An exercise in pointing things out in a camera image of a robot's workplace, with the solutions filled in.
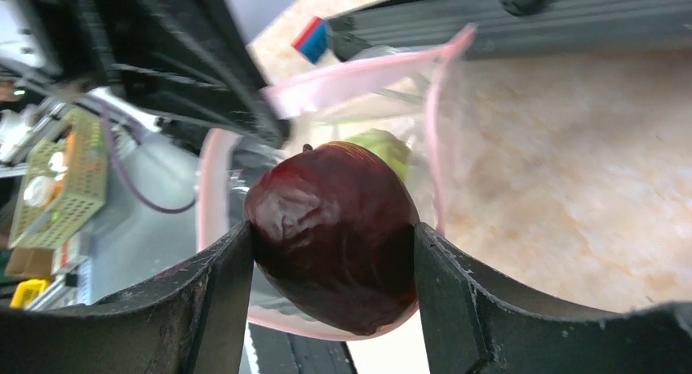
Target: plastic bag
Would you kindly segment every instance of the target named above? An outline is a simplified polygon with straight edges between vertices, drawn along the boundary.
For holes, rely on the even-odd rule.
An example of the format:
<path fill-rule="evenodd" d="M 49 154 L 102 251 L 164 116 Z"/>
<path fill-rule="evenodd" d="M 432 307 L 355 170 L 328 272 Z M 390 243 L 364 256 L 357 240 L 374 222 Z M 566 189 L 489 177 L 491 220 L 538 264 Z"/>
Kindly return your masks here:
<path fill-rule="evenodd" d="M 473 111 L 465 100 L 459 59 L 472 41 L 467 26 L 448 44 L 425 51 L 386 54 L 333 65 L 305 73 L 264 90 L 283 118 L 294 121 L 294 139 L 285 156 L 300 152 L 303 144 L 318 146 L 331 140 L 356 142 L 385 159 L 405 182 L 421 220 L 444 231 L 444 188 L 464 179 L 482 137 Z M 210 131 L 201 154 L 197 206 L 199 250 L 229 229 L 219 198 L 228 187 L 221 160 L 236 149 L 241 137 L 218 129 Z M 464 149 L 474 144 L 476 149 Z M 328 340 L 365 337 L 329 327 L 301 314 L 278 295 L 259 271 L 255 272 L 248 321 L 283 332 Z M 380 336 L 404 323 L 415 310 Z"/>
<path fill-rule="evenodd" d="M 228 156 L 228 193 L 226 211 L 228 225 L 243 220 L 242 204 L 250 187 L 265 172 L 284 159 L 284 154 L 251 138 L 240 139 Z"/>

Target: purple cable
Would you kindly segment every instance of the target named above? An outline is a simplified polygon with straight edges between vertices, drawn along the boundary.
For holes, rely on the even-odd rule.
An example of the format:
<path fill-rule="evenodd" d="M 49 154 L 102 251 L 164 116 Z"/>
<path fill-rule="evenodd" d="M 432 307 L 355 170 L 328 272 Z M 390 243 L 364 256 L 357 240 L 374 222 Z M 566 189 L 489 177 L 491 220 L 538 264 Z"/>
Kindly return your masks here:
<path fill-rule="evenodd" d="M 137 197 L 138 200 L 140 200 L 144 205 L 153 209 L 154 211 L 166 213 L 168 215 L 174 215 L 177 213 L 183 213 L 183 212 L 187 211 L 188 209 L 194 207 L 194 204 L 197 201 L 195 198 L 193 198 L 193 201 L 191 201 L 189 204 L 187 204 L 181 208 L 170 209 L 170 208 L 160 207 L 160 206 L 152 203 L 151 201 L 149 201 L 149 199 L 146 198 L 135 187 L 135 184 L 132 183 L 130 176 L 127 174 L 127 171 L 125 170 L 125 166 L 122 165 L 122 160 L 120 159 L 120 155 L 118 155 L 118 150 L 116 149 L 116 146 L 115 146 L 115 139 L 113 138 L 113 127 L 111 126 L 112 124 L 110 122 L 110 108 L 102 100 L 100 101 L 100 103 L 101 103 L 101 107 L 102 107 L 101 122 L 104 125 L 106 145 L 108 146 L 108 149 L 109 149 L 110 158 L 111 158 L 111 161 L 113 162 L 113 167 L 115 168 L 115 173 L 118 175 L 118 178 L 120 178 L 120 181 L 122 181 L 122 183 L 132 192 L 132 194 L 135 195 L 135 197 Z"/>

